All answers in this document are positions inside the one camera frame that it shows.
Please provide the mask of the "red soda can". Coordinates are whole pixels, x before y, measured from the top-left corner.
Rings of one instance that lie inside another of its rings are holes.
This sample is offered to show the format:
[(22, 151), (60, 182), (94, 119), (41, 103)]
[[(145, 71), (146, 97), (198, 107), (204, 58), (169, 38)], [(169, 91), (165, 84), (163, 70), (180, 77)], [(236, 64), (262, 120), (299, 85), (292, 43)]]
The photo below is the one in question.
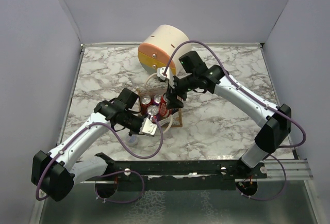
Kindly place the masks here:
[(170, 114), (172, 114), (173, 109), (168, 109), (167, 108), (167, 103), (168, 100), (166, 98), (166, 93), (164, 93), (160, 99), (160, 103), (159, 103), (159, 114), (161, 117), (168, 117)]
[(145, 115), (147, 108), (152, 105), (152, 98), (148, 94), (144, 94), (140, 97), (140, 107), (141, 107), (141, 114)]

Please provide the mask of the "purple soda can front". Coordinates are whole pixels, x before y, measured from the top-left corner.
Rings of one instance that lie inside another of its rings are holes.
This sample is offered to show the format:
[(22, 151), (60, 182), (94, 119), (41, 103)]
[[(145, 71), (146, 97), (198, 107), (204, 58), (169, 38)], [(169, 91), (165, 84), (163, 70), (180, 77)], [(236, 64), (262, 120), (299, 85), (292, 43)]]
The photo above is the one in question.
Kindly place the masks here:
[(159, 110), (158, 110), (158, 106), (157, 105), (150, 105), (147, 107), (146, 113), (150, 116), (150, 117), (154, 117), (157, 121), (160, 120), (160, 114), (159, 114)]

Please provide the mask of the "brown canvas bag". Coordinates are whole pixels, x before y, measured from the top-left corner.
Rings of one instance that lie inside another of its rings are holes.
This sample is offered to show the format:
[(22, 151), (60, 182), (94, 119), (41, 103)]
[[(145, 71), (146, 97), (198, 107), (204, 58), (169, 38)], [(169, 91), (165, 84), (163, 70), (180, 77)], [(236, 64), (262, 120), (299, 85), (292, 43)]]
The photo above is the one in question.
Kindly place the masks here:
[[(152, 73), (144, 82), (143, 85), (136, 88), (138, 96), (141, 97), (144, 94), (148, 94), (152, 98), (152, 105), (153, 105), (153, 96), (155, 94), (164, 94), (166, 92), (165, 86), (161, 86), (159, 84), (153, 86), (149, 86), (149, 81), (153, 78), (156, 79), (157, 73)], [(163, 132), (166, 133), (170, 128), (174, 127), (183, 127), (182, 122), (182, 111), (180, 109), (173, 109), (172, 114), (168, 117), (160, 117), (158, 121), (163, 128)]]

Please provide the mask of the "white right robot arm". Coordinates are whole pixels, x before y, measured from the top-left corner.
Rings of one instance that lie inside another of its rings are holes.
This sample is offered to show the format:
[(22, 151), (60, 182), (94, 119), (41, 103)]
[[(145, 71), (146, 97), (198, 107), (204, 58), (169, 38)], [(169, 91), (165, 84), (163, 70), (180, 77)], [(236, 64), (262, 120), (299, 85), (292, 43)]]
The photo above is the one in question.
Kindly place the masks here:
[(246, 113), (260, 131), (252, 146), (241, 156), (237, 172), (242, 178), (255, 173), (255, 166), (276, 151), (291, 132), (291, 108), (277, 106), (238, 84), (220, 65), (207, 67), (196, 51), (189, 51), (179, 58), (187, 76), (179, 78), (165, 67), (157, 75), (168, 81), (167, 108), (183, 108), (187, 93), (201, 89), (222, 97)]

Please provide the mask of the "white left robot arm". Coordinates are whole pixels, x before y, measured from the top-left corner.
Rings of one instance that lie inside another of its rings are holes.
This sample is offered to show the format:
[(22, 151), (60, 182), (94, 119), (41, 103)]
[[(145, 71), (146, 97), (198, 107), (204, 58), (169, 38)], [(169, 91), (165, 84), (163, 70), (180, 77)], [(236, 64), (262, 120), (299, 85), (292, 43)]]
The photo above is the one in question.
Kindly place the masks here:
[(90, 117), (67, 140), (47, 153), (37, 152), (32, 160), (31, 174), (31, 181), (37, 187), (36, 199), (45, 199), (40, 197), (40, 191), (43, 191), (47, 197), (60, 201), (80, 182), (97, 176), (110, 179), (114, 167), (105, 159), (95, 156), (82, 163), (78, 159), (117, 124), (134, 133), (140, 132), (143, 119), (131, 110), (138, 98), (133, 91), (123, 89), (118, 97), (97, 103)]

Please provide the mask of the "small clear plastic cup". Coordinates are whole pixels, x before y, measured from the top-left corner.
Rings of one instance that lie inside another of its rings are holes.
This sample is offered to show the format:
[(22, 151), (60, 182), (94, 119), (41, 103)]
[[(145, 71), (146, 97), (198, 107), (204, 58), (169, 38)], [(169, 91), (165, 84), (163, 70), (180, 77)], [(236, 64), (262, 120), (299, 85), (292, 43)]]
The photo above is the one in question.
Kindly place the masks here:
[(138, 136), (137, 135), (128, 135), (126, 137), (125, 143), (127, 146), (132, 147), (138, 143)]

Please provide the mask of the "cream cylindrical drawer cabinet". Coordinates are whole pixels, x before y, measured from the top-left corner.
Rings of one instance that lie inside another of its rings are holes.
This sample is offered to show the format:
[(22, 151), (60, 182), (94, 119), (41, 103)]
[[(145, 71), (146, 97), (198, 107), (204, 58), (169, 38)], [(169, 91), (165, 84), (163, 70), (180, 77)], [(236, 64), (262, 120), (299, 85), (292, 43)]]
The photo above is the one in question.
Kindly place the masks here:
[(165, 67), (170, 62), (170, 69), (174, 75), (182, 71), (179, 58), (191, 51), (192, 44), (183, 45), (175, 54), (174, 50), (189, 38), (184, 32), (171, 25), (158, 26), (138, 47), (138, 59), (147, 74), (151, 75), (158, 68)]

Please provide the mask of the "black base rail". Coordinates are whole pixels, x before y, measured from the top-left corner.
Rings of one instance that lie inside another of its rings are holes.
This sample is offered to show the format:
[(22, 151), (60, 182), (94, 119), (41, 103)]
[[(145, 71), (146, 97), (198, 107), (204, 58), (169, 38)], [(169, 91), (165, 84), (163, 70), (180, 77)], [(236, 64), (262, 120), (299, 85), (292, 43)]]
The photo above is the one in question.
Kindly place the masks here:
[(102, 189), (118, 191), (235, 190), (235, 181), (265, 179), (264, 163), (250, 169), (240, 160), (202, 161), (115, 161), (104, 153), (96, 154), (107, 163)]

